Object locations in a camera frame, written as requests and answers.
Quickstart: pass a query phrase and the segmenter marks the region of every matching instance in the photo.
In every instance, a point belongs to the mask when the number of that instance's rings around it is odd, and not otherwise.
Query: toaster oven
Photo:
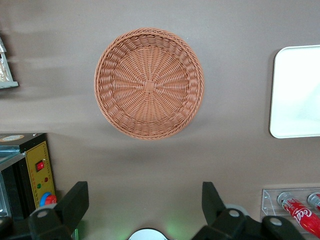
[[[0,133],[0,217],[14,222],[56,203],[45,133]]]

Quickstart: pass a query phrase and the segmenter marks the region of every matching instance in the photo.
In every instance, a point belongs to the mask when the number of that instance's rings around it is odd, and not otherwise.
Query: clear acrylic holder
[[[280,216],[289,220],[302,234],[306,240],[318,240],[318,238],[311,233],[304,230],[293,218],[285,211],[277,202],[278,196],[283,192],[290,192],[296,197],[303,205],[320,217],[320,212],[313,209],[307,203],[307,198],[312,193],[319,193],[320,187],[308,187],[308,188],[282,188],[282,189],[263,189],[262,191],[262,204],[260,220],[265,216]]]

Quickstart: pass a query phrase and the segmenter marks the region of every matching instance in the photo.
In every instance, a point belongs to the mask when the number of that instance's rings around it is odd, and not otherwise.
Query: white plastic tray
[[[320,45],[276,55],[270,132],[279,139],[320,136]]]

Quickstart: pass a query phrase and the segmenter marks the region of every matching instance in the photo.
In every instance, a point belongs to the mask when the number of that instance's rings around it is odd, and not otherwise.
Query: wicker basket
[[[95,70],[94,92],[105,118],[133,138],[155,140],[181,131],[196,115],[204,75],[178,36],[140,28],[115,39]]]

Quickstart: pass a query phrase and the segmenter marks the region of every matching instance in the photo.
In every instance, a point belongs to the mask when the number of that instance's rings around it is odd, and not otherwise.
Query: coca-cola bottle
[[[320,239],[320,219],[316,214],[304,206],[291,192],[281,193],[277,201],[302,228]]]

